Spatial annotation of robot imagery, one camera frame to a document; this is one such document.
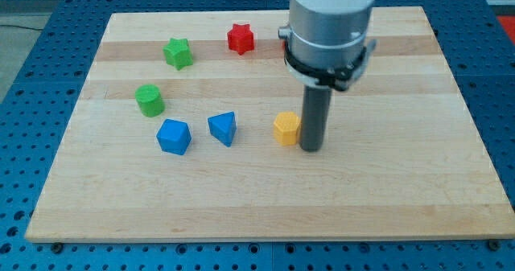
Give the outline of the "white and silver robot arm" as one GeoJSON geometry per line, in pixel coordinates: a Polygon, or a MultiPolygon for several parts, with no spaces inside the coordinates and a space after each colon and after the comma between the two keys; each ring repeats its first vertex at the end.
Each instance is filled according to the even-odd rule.
{"type": "Polygon", "coordinates": [[[278,29],[288,71],[307,87],[348,90],[364,73],[376,41],[365,42],[375,0],[290,0],[278,29]]]}

